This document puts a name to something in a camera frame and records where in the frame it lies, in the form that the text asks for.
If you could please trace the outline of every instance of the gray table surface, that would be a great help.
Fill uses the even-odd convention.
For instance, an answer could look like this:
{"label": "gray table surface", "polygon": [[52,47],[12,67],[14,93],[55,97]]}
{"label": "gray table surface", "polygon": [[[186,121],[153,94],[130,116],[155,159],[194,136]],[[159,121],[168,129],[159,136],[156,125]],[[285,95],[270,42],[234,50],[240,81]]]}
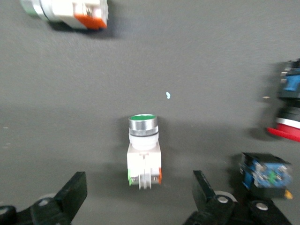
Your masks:
{"label": "gray table surface", "polygon": [[[294,199],[275,203],[299,224],[300,144],[263,131],[300,57],[297,3],[110,0],[107,30],[76,32],[1,0],[0,205],[24,209],[86,171],[74,225],[180,225],[196,210],[192,170],[234,192],[240,153],[270,152],[293,164]],[[146,191],[127,182],[138,113],[159,118],[163,182]]]}

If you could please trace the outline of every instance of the metal bolt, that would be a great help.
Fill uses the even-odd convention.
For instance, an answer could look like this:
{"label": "metal bolt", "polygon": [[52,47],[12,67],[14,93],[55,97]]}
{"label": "metal bolt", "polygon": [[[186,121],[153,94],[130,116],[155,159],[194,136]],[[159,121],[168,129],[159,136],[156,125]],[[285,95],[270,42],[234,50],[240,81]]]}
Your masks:
{"label": "metal bolt", "polygon": [[217,198],[217,200],[218,200],[219,202],[221,202],[221,203],[227,203],[227,202],[228,202],[228,199],[225,198],[225,197],[223,197],[223,196]]}
{"label": "metal bolt", "polygon": [[48,203],[49,203],[49,201],[46,200],[46,199],[44,199],[44,200],[42,200],[38,205],[42,207],[42,206],[47,205]]}
{"label": "metal bolt", "polygon": [[8,211],[8,208],[4,208],[0,210],[0,215],[5,214]]}
{"label": "metal bolt", "polygon": [[267,205],[265,205],[264,203],[257,203],[256,204],[256,207],[260,210],[263,210],[263,211],[267,211],[269,208],[267,207]]}

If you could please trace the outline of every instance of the small blue speck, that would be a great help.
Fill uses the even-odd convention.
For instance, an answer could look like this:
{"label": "small blue speck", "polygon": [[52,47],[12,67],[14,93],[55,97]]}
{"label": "small blue speck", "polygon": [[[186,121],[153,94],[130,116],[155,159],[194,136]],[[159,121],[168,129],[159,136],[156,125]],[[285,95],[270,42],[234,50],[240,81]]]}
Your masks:
{"label": "small blue speck", "polygon": [[167,99],[171,98],[171,94],[168,91],[165,94],[167,95]]}

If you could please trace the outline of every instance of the screw head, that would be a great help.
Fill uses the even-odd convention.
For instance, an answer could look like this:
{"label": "screw head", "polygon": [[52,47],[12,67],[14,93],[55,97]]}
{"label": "screw head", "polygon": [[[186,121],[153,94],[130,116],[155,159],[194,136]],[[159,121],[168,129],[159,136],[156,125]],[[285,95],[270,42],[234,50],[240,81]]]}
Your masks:
{"label": "screw head", "polygon": [[257,204],[256,204],[256,207],[257,207],[258,209],[260,209],[260,210],[263,210],[263,211],[267,211],[267,210],[269,209],[268,206],[267,206],[266,204],[261,203],[261,202],[257,203]]}
{"label": "screw head", "polygon": [[90,7],[86,7],[86,15],[93,16],[93,10]]}
{"label": "screw head", "polygon": [[217,198],[217,200],[221,203],[227,203],[228,202],[228,199],[225,198],[224,196],[220,196],[219,198]]}

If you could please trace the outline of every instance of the green terminal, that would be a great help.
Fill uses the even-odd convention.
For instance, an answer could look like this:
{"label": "green terminal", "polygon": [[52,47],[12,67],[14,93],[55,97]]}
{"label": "green terminal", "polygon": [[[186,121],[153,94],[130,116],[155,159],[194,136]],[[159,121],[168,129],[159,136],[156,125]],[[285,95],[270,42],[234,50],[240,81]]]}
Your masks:
{"label": "green terminal", "polygon": [[269,175],[269,182],[271,184],[274,184],[275,180],[276,180],[276,173],[274,171],[272,171],[272,172],[270,172],[270,175]]}
{"label": "green terminal", "polygon": [[155,115],[151,115],[151,114],[140,114],[140,115],[130,117],[131,120],[151,120],[154,118]]}
{"label": "green terminal", "polygon": [[130,177],[130,170],[128,170],[128,181],[129,181],[129,186],[131,186],[132,185],[132,179],[131,179],[131,177]]}

